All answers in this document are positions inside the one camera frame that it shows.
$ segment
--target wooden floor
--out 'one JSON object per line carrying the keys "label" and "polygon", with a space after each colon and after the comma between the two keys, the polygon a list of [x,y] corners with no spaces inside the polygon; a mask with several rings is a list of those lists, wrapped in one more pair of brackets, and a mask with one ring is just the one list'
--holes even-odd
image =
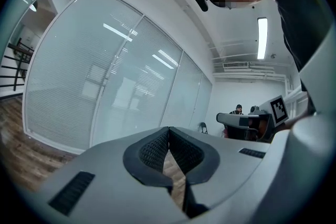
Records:
{"label": "wooden floor", "polygon": [[[0,101],[0,133],[3,164],[13,182],[31,191],[36,191],[56,169],[76,157],[24,134],[21,97]],[[172,199],[182,208],[185,176],[170,152],[164,162],[163,174],[173,179]]]}

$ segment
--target metal railing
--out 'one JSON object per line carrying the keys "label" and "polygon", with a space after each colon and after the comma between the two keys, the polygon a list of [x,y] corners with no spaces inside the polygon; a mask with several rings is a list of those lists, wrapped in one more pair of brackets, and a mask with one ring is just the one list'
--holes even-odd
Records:
{"label": "metal railing", "polygon": [[4,88],[4,87],[13,87],[13,91],[16,91],[16,88],[18,86],[23,86],[24,83],[17,83],[17,79],[23,79],[23,81],[25,81],[26,78],[26,74],[27,74],[27,69],[22,68],[22,64],[23,63],[30,63],[30,60],[33,56],[34,50],[27,47],[26,45],[24,45],[21,42],[21,38],[19,39],[18,43],[16,46],[14,46],[13,44],[8,44],[7,46],[8,48],[13,50],[14,53],[14,57],[10,57],[7,55],[4,55],[4,58],[13,60],[17,62],[17,66],[13,67],[13,66],[6,66],[6,65],[1,65],[1,68],[6,68],[6,69],[14,69],[16,70],[15,75],[14,76],[7,76],[7,75],[0,75],[0,79],[1,78],[7,78],[7,79],[14,79],[14,82],[11,84],[3,84],[1,85],[0,83],[0,88]]}

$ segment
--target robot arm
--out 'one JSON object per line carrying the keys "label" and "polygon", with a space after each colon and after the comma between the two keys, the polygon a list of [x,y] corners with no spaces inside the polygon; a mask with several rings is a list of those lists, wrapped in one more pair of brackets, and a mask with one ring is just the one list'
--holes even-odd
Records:
{"label": "robot arm", "polygon": [[[288,119],[288,113],[282,96],[275,97],[260,106],[254,106],[248,115],[234,115],[219,113],[216,120],[228,127],[230,138],[269,141],[274,135],[274,128]],[[259,128],[260,122],[266,124],[264,129]]]}

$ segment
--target vent slot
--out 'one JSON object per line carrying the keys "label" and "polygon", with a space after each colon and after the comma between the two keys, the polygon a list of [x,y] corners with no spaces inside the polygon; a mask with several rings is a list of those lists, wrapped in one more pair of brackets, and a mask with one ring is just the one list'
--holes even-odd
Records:
{"label": "vent slot", "polygon": [[94,174],[79,172],[50,202],[49,205],[64,215],[69,215],[73,207],[92,182]]}
{"label": "vent slot", "polygon": [[248,62],[224,62],[224,69],[249,68]]}
{"label": "vent slot", "polygon": [[242,148],[239,153],[248,155],[248,156],[252,156],[252,157],[256,157],[256,158],[263,158],[264,155],[266,154],[266,152],[261,152],[261,151],[254,151],[254,150],[249,150],[248,148]]}
{"label": "vent slot", "polygon": [[140,160],[150,168],[162,173],[164,159],[168,152],[168,132],[145,144],[139,153]]}

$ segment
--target black vent grille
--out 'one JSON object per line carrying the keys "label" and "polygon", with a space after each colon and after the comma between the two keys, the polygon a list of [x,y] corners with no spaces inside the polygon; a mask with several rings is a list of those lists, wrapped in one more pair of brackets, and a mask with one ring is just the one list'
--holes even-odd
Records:
{"label": "black vent grille", "polygon": [[50,202],[49,205],[64,215],[69,215],[80,197],[95,177],[88,172],[79,172]]}
{"label": "black vent grille", "polygon": [[184,174],[194,169],[204,159],[204,152],[198,146],[170,132],[169,149]]}
{"label": "black vent grille", "polygon": [[256,157],[256,158],[261,158],[261,159],[266,154],[266,152],[249,150],[248,148],[242,148],[239,151],[239,153],[242,153],[242,154],[245,154],[245,155],[249,155],[249,156],[252,156],[252,157]]}
{"label": "black vent grille", "polygon": [[139,152],[140,160],[150,168],[162,173],[164,159],[166,158],[169,147],[168,139],[168,132],[165,132],[158,138],[145,144]]}

